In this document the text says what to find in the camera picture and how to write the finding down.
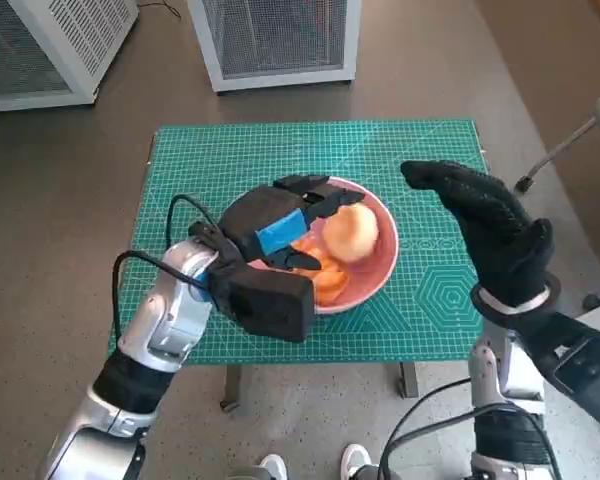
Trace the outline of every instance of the black glove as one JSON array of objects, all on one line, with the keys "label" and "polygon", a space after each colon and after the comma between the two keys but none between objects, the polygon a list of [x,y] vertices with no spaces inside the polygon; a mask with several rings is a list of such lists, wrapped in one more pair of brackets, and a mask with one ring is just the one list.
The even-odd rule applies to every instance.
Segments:
[{"label": "black glove", "polygon": [[505,305],[542,293],[553,253],[549,220],[531,221],[497,178],[451,162],[404,162],[411,188],[435,191],[458,221],[478,281]]}]

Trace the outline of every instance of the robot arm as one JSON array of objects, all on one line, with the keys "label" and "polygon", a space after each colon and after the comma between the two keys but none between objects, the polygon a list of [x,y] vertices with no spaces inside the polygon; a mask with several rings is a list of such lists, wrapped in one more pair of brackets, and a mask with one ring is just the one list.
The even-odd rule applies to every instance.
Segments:
[{"label": "robot arm", "polygon": [[[438,194],[476,268],[471,299],[485,321],[469,358],[474,407],[514,403],[542,424],[546,380],[600,422],[600,332],[555,310],[549,221],[532,222],[500,180],[460,165],[405,162],[401,170],[412,188]],[[553,478],[527,417],[495,411],[477,417],[474,431],[474,478]]]},{"label": "robot arm", "polygon": [[311,281],[247,262],[261,259],[286,270],[320,268],[289,244],[315,218],[363,198],[327,181],[292,176],[258,187],[229,207],[219,228],[196,223],[189,239],[165,252],[164,263],[206,288],[160,271],[37,478],[137,478],[145,457],[142,439],[173,376],[202,338],[214,304],[249,333],[304,340],[315,315]]}]

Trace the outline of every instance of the shoe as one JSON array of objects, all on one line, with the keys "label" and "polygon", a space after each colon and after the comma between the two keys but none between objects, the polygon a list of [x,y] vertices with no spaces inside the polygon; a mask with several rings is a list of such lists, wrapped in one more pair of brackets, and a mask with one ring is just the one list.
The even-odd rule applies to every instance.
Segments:
[{"label": "shoe", "polygon": [[267,455],[260,462],[260,466],[267,470],[275,480],[288,480],[287,466],[280,455],[272,453]]},{"label": "shoe", "polygon": [[369,452],[362,445],[352,443],[342,454],[340,480],[349,480],[364,465],[371,465]]}]

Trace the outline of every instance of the black cable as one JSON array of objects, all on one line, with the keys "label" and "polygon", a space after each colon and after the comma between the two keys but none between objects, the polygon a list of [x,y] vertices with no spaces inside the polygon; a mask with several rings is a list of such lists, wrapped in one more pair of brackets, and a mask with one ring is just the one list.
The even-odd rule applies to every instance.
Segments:
[{"label": "black cable", "polygon": [[157,260],[150,256],[149,254],[141,251],[141,250],[127,250],[122,252],[120,255],[116,257],[115,262],[113,262],[113,270],[111,274],[111,303],[113,306],[113,331],[116,337],[116,342],[120,340],[122,336],[122,327],[120,326],[120,305],[118,299],[118,282],[120,277],[120,266],[122,262],[124,262],[127,258],[139,258],[140,260],[144,260],[147,263],[150,263],[154,267],[158,267],[160,270],[168,273],[172,277],[180,280],[181,282],[187,283],[189,285],[193,285],[196,288],[201,290],[205,290],[205,286],[200,281],[196,280],[193,277],[185,275],[179,270],[176,270],[171,265],[167,265],[166,263]]},{"label": "black cable", "polygon": [[460,385],[464,385],[466,383],[469,383],[470,381],[471,381],[471,378],[467,377],[462,380],[457,380],[455,382],[447,383],[446,385],[442,385],[441,387],[431,390],[424,397],[422,397],[420,400],[418,400],[415,403],[415,405],[407,411],[407,413],[405,413],[405,415],[400,419],[400,421],[396,425],[396,428],[394,428],[393,432],[391,432],[391,435],[389,436],[387,443],[385,444],[384,448],[382,449],[382,455],[380,455],[380,463],[379,463],[379,468],[378,468],[378,480],[381,480],[381,477],[380,477],[381,472],[382,472],[382,475],[384,475],[384,478],[386,478],[386,479],[391,478],[391,474],[389,472],[389,460],[388,460],[389,445],[391,444],[391,442],[393,441],[395,436],[398,434],[398,431],[400,430],[402,425],[404,425],[404,422],[406,422],[407,419],[411,416],[411,414],[413,412],[415,412],[416,409],[420,405],[422,405],[426,400],[433,397],[434,395],[437,395],[440,392],[444,392],[445,390],[448,390],[449,388],[459,387]]},{"label": "black cable", "polygon": [[178,20],[182,20],[182,15],[176,7],[172,7],[169,5],[166,0],[162,0],[161,2],[151,2],[151,3],[142,3],[138,5],[138,8],[142,7],[167,7],[167,9],[171,12],[174,17],[177,17]]},{"label": "black cable", "polygon": [[389,456],[391,455],[391,453],[398,447],[404,445],[405,443],[411,440],[415,440],[418,437],[427,435],[429,433],[433,433],[442,428],[457,425],[458,423],[462,423],[465,420],[471,420],[472,418],[479,417],[480,415],[496,411],[514,412],[520,415],[524,415],[529,419],[529,421],[533,425],[533,428],[538,432],[538,435],[540,435],[544,448],[546,448],[547,450],[547,454],[549,455],[549,461],[551,463],[551,468],[553,469],[553,475],[555,480],[562,480],[562,474],[560,473],[560,468],[558,467],[558,460],[556,458],[556,454],[553,451],[553,447],[551,446],[551,442],[549,441],[546,432],[533,415],[527,412],[524,408],[521,408],[513,403],[492,403],[490,405],[485,405],[484,407],[476,408],[471,412],[463,413],[462,415],[458,415],[456,417],[452,417],[441,422],[432,423],[431,425],[427,425],[426,427],[418,428],[409,433],[405,433],[404,435],[398,437],[393,442],[391,442],[391,444],[389,445],[389,453],[387,455],[385,463],[388,467]]},{"label": "black cable", "polygon": [[171,203],[169,203],[169,210],[167,211],[167,223],[166,223],[165,229],[164,229],[165,230],[165,232],[164,232],[165,245],[166,245],[165,250],[168,250],[169,247],[171,247],[171,222],[173,220],[173,211],[175,209],[176,204],[180,200],[189,202],[191,205],[193,205],[195,208],[197,208],[200,213],[202,213],[204,218],[211,225],[213,225],[218,231],[220,230],[218,227],[218,224],[213,220],[209,211],[200,202],[198,202],[195,198],[190,197],[189,195],[185,195],[184,193],[179,193],[178,195],[176,195],[175,197],[173,197],[171,199]]}]

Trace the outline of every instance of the grid lines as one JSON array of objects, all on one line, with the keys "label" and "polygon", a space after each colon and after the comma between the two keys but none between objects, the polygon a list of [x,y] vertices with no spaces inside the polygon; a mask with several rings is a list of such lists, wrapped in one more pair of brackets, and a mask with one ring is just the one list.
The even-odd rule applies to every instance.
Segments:
[{"label": "grid lines", "polygon": [[[416,192],[403,160],[452,160],[485,171],[473,121],[426,119],[330,123],[163,127],[156,134],[132,247],[161,256],[171,198],[195,196],[212,215],[240,194],[290,174],[328,174],[374,192],[394,216],[396,269],[361,306],[320,316],[303,344],[249,336],[218,313],[192,350],[190,364],[327,363],[458,360],[481,329],[467,303],[475,273],[452,216],[431,192]],[[173,217],[174,241],[196,213]],[[121,291],[124,326],[151,287],[155,270],[128,266]]]}]

